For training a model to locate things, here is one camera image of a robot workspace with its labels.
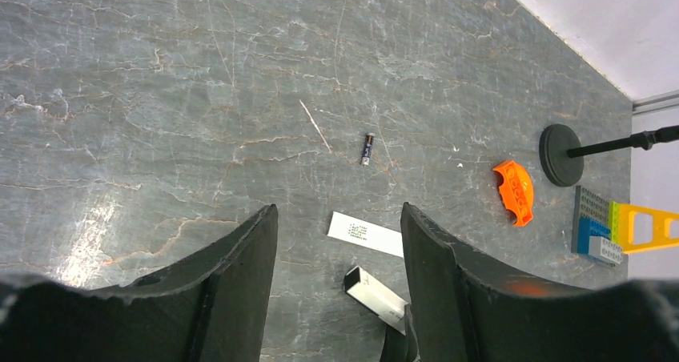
white rectangular box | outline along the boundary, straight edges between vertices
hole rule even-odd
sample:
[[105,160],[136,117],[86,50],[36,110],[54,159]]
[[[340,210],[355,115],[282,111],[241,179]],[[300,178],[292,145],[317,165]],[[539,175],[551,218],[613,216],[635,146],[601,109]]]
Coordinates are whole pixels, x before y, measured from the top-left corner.
[[622,247],[603,236],[589,237],[589,255],[606,263],[620,264],[623,260]]
[[351,216],[332,212],[327,236],[403,258],[401,233]]
[[395,292],[356,266],[344,276],[344,291],[389,326],[405,335],[405,305]]

marble table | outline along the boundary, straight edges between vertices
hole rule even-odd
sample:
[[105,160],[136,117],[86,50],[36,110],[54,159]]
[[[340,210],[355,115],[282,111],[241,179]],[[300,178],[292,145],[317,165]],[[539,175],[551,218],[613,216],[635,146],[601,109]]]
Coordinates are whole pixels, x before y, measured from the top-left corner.
[[[403,260],[327,238],[332,211],[453,235],[587,288],[626,277],[569,250],[573,188],[537,143],[626,135],[631,103],[515,0],[0,0],[0,271],[127,284],[267,203],[279,246],[262,360],[377,360],[348,297],[360,264],[408,298]],[[358,165],[364,134],[376,145]],[[629,150],[581,184],[629,197]],[[492,167],[532,176],[514,228]]]

orange toy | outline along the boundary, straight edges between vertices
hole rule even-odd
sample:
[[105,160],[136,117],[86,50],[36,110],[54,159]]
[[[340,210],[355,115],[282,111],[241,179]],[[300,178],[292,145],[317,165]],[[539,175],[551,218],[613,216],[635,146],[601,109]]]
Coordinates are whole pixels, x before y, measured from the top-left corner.
[[513,160],[505,160],[493,170],[502,175],[500,195],[504,208],[516,215],[514,226],[525,226],[532,219],[533,192],[530,175],[526,169]]

blue toy block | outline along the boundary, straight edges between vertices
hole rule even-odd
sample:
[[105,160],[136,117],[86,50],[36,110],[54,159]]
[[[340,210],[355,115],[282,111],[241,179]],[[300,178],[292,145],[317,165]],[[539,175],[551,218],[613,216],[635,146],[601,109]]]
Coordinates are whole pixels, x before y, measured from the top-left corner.
[[577,250],[578,254],[589,253],[589,238],[592,236],[601,236],[611,240],[611,230],[605,225],[590,218],[580,218],[580,223],[577,228]]

gray trim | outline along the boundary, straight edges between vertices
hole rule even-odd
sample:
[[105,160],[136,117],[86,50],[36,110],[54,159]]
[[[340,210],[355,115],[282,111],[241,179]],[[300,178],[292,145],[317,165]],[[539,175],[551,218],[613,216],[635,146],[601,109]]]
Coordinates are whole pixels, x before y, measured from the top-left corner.
[[646,114],[672,107],[679,107],[679,90],[638,100],[632,104],[632,113]]

